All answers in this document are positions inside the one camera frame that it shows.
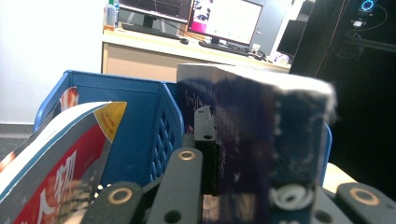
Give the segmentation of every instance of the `bottle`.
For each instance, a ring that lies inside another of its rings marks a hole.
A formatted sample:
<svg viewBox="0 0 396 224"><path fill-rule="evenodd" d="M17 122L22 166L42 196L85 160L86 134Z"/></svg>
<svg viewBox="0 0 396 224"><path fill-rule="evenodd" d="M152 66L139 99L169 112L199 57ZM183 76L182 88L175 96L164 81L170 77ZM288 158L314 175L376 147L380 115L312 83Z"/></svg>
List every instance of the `bottle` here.
<svg viewBox="0 0 396 224"><path fill-rule="evenodd" d="M116 8L114 7L114 0L109 0L105 8L104 30L114 31L116 27Z"/></svg>
<svg viewBox="0 0 396 224"><path fill-rule="evenodd" d="M114 8L116 9L115 27L119 27L120 0L114 0Z"/></svg>

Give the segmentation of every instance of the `computer monitor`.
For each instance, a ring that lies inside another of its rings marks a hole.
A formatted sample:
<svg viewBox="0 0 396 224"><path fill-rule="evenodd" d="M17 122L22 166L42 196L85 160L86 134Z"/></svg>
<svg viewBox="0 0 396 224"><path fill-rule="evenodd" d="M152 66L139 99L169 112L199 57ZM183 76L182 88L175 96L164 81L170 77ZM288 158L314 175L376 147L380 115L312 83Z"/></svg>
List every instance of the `computer monitor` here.
<svg viewBox="0 0 396 224"><path fill-rule="evenodd" d="M151 28L156 19L187 24L192 0L120 0L120 9L143 14L143 26Z"/></svg>
<svg viewBox="0 0 396 224"><path fill-rule="evenodd" d="M188 31L249 46L262 6L245 0L194 0Z"/></svg>
<svg viewBox="0 0 396 224"><path fill-rule="evenodd" d="M289 21L277 47L277 51L288 55L291 60L297 53L303 37L306 21Z"/></svg>

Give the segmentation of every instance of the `blue plastic basket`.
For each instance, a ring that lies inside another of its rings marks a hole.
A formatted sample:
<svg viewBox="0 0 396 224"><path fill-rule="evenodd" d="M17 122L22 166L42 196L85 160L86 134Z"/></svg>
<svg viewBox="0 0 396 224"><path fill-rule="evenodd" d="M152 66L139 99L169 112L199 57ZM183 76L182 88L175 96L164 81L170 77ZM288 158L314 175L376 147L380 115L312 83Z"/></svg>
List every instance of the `blue plastic basket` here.
<svg viewBox="0 0 396 224"><path fill-rule="evenodd" d="M66 71L39 107L34 131L60 97L78 88L78 103L125 101L124 117L107 159L101 184L131 181L146 185L163 174L174 149L181 147L183 118L173 95L175 83Z"/></svg>

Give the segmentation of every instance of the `keyboard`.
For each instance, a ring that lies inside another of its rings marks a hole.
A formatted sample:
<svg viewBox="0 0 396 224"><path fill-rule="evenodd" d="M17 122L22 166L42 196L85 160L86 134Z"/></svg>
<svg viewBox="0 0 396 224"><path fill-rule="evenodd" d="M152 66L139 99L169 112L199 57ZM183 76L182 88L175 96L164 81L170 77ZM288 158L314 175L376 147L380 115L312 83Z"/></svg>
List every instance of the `keyboard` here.
<svg viewBox="0 0 396 224"><path fill-rule="evenodd" d="M200 41L199 45L201 47L204 47L204 48L218 49L218 50L229 52L229 53L233 53L233 54L239 54L239 55L242 55L242 56L248 56L248 53L245 52L245 51L242 51L241 49L231 49L231 48L223 47L223 46L217 45L217 44L206 43L205 41Z"/></svg>
<svg viewBox="0 0 396 224"><path fill-rule="evenodd" d="M142 25L123 23L121 25L121 27L122 27L122 29L127 30L127 31L134 31L134 32L143 33L143 34L147 34L147 35L157 35L157 36L161 36L161 37L165 37L165 38L180 40L180 37L177 35L168 34L168 33L162 32L158 29L148 28L148 27L145 27Z"/></svg>

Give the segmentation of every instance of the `computer mouse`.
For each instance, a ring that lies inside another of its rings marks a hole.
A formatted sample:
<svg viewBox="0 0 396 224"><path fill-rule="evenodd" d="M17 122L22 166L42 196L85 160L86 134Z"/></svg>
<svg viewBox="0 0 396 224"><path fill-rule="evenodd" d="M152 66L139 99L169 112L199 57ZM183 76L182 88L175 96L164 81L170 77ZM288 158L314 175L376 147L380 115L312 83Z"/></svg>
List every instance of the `computer mouse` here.
<svg viewBox="0 0 396 224"><path fill-rule="evenodd" d="M182 43L182 44L186 44L186 45L187 45L187 44L189 44L189 42L190 42L190 41L189 41L189 39L187 39L187 38L181 38L181 39L180 39L180 43Z"/></svg>

